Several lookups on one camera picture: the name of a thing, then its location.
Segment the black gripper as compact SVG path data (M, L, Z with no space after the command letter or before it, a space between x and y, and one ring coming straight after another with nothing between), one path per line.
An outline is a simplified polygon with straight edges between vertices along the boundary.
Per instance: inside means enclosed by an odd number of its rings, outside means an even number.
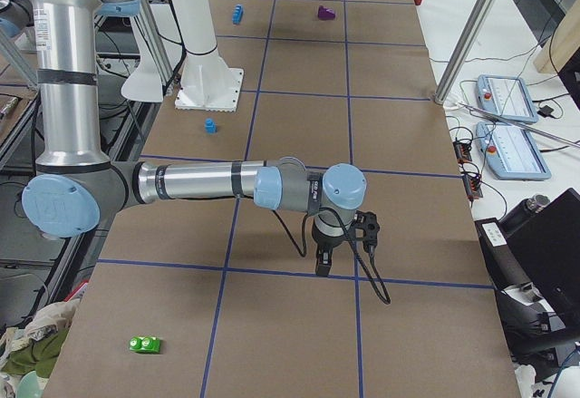
M329 236L318 228L314 228L312 237L316 244L315 274L317 276L328 276L332 268L333 251L343 243L343 235Z

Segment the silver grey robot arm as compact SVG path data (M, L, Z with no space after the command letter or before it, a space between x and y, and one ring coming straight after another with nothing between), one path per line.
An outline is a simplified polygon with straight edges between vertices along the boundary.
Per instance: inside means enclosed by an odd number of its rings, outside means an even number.
M102 150L94 18L104 5L140 0L29 0L43 107L43 153L22 193L25 215L59 238L89 232L120 211L157 200L252 199L273 212L304 214L316 244L315 272L329 273L336 247L376 249L378 223L361 211L367 182L341 163L325 172L297 159L151 165L113 162Z

